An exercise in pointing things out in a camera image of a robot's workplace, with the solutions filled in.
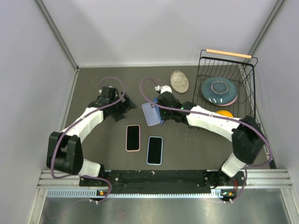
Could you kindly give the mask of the lavender phone case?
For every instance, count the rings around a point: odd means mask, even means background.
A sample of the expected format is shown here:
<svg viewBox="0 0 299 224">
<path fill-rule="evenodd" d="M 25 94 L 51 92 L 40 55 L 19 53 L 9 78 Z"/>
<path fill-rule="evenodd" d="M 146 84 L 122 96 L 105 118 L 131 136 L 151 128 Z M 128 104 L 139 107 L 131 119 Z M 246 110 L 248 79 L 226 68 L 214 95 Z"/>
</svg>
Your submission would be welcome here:
<svg viewBox="0 0 299 224">
<path fill-rule="evenodd" d="M 142 111 L 148 126 L 155 126 L 160 124 L 160 118 L 155 106 L 152 103 L 147 102 L 142 104 Z"/>
</svg>

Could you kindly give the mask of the blue phone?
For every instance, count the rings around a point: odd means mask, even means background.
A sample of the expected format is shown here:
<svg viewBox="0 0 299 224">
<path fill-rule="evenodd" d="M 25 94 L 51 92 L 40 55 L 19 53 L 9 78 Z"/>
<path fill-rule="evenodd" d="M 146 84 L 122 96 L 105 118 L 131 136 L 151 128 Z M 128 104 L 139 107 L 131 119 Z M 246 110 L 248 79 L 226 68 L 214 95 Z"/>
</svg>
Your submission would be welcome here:
<svg viewBox="0 0 299 224">
<path fill-rule="evenodd" d="M 158 100 L 157 100 L 156 97 L 154 97 L 153 102 L 154 102 L 155 104 L 158 103 Z M 163 125 L 163 124 L 164 124 L 164 120 L 162 120 L 162 118 L 161 118 L 161 114 L 160 114 L 159 107 L 158 107 L 158 106 L 155 106 L 155 109 L 156 109 L 157 115 L 158 115 L 158 117 L 159 117 L 159 119 L 160 119 L 160 124 Z"/>
</svg>

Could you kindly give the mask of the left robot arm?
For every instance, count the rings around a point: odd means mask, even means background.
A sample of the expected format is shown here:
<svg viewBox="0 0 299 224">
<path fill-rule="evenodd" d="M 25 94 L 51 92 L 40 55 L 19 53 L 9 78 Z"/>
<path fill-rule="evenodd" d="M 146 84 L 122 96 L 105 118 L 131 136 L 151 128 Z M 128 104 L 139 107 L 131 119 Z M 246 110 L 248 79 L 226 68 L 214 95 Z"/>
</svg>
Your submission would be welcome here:
<svg viewBox="0 0 299 224">
<path fill-rule="evenodd" d="M 119 93 L 114 87 L 103 87 L 97 99 L 91 102 L 75 122 L 49 137 L 46 166 L 67 176 L 90 176 L 90 180 L 101 185 L 106 174 L 103 165 L 83 157 L 82 143 L 91 131 L 107 117 L 115 122 L 125 118 L 125 113 L 136 105 L 126 93 Z"/>
</svg>

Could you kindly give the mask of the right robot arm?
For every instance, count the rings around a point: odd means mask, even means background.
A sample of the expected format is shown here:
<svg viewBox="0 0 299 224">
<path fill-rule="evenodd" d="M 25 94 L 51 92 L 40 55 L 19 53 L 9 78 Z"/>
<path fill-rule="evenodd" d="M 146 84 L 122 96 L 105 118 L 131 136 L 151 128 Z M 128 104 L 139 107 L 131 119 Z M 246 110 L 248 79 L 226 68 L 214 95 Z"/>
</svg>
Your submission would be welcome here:
<svg viewBox="0 0 299 224">
<path fill-rule="evenodd" d="M 221 165 L 218 173 L 222 184 L 230 184 L 241 169 L 253 164 L 265 145 L 266 138 L 251 116 L 243 119 L 226 117 L 192 102 L 180 103 L 168 91 L 157 97 L 157 106 L 164 121 L 172 119 L 206 129 L 232 142 L 233 152 Z"/>
</svg>

